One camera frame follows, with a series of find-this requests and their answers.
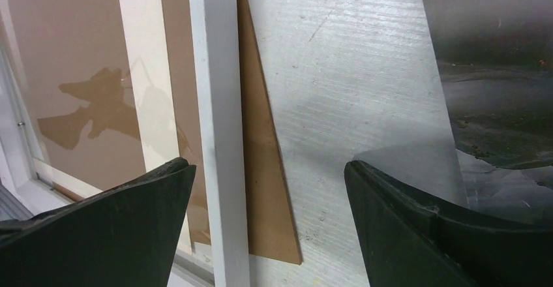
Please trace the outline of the sunset photo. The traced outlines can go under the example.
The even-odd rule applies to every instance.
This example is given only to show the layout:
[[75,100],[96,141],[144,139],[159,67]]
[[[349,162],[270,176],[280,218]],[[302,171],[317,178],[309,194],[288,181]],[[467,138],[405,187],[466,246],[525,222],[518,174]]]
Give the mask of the sunset photo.
[[552,224],[552,0],[423,0],[472,210]]

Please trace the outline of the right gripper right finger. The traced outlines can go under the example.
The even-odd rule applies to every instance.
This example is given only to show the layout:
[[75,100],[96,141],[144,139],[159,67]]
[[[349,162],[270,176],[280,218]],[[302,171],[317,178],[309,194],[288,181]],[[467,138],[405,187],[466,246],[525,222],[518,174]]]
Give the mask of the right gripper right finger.
[[551,286],[552,227],[478,213],[353,160],[344,180],[371,286]]

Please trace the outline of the white picture frame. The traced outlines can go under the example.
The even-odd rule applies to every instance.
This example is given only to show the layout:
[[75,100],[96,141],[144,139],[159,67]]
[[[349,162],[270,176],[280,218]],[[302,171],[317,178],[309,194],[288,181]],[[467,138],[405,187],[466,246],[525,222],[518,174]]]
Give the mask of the white picture frame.
[[[216,286],[249,286],[237,0],[162,0],[178,155],[200,167]],[[12,190],[32,211],[41,177],[38,120],[54,112],[49,46],[35,0],[1,0],[3,147]]]

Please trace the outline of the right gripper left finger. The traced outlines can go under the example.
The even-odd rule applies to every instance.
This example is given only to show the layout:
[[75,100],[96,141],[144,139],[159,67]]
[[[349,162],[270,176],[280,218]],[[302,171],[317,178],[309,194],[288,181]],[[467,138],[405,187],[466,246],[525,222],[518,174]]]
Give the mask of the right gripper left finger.
[[196,167],[177,157],[79,202],[1,223],[2,286],[166,286]]

